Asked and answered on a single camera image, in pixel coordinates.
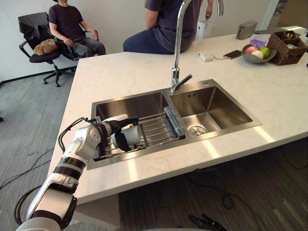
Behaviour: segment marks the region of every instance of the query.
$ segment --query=dish rack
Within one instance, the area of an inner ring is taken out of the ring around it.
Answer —
[[[130,145],[131,150],[128,152],[116,148],[111,137],[108,137],[108,147],[99,150],[98,157],[94,158],[94,161],[153,148],[185,138],[184,128],[170,107],[165,107],[162,113],[139,118],[138,133],[141,137],[141,143]]]

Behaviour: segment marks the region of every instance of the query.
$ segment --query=stuffed toy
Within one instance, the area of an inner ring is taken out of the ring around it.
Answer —
[[[58,49],[57,44],[54,42],[53,39],[47,39],[45,41],[42,41],[39,45],[37,45],[33,52],[36,55],[45,55],[50,54]]]

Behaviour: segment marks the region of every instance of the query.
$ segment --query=smartphone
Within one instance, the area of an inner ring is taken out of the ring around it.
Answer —
[[[228,59],[234,59],[234,58],[239,57],[241,55],[242,55],[241,51],[235,50],[235,51],[232,51],[232,52],[230,52],[228,54],[225,54],[223,57],[226,57]]]

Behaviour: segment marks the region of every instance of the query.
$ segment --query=white marble countertop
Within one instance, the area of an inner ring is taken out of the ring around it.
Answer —
[[[249,41],[249,38],[237,40],[235,35],[195,41],[180,55],[180,79],[188,74],[193,76],[189,82],[214,79],[258,118],[261,126],[84,170],[75,193],[78,204],[307,136],[307,53],[297,64],[284,66],[250,64],[243,57],[204,63],[197,57],[199,51],[222,57],[233,50],[241,50]],[[173,55],[129,52],[81,59],[60,132],[79,117],[90,118],[92,102],[170,87],[173,61]],[[64,137],[64,145],[67,147],[73,140],[78,128],[87,125],[80,123],[73,127]],[[50,172],[61,155],[56,144]]]

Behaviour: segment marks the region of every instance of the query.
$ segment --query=white wall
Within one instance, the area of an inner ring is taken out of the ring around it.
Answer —
[[[215,24],[212,37],[235,34],[238,26],[248,20],[258,21],[261,29],[262,21],[274,0],[224,0],[225,12],[222,17],[216,16],[216,1],[212,20]],[[18,16],[48,12],[54,5],[52,0],[0,0],[0,81],[27,76],[53,70],[47,63],[32,64],[19,50],[18,45],[24,41],[19,32]],[[123,51],[126,38],[145,29],[144,0],[69,0],[76,6],[84,20],[100,35],[107,53]],[[200,13],[204,18],[205,4]],[[60,56],[55,60],[59,68],[77,65]]]
[[[224,14],[217,17],[217,4],[214,0],[211,37],[236,34],[240,24],[250,20],[258,22],[256,30],[266,29],[269,22],[264,22],[267,14],[271,14],[271,2],[277,5],[278,0],[224,0]],[[204,20],[207,0],[204,1],[199,20]]]

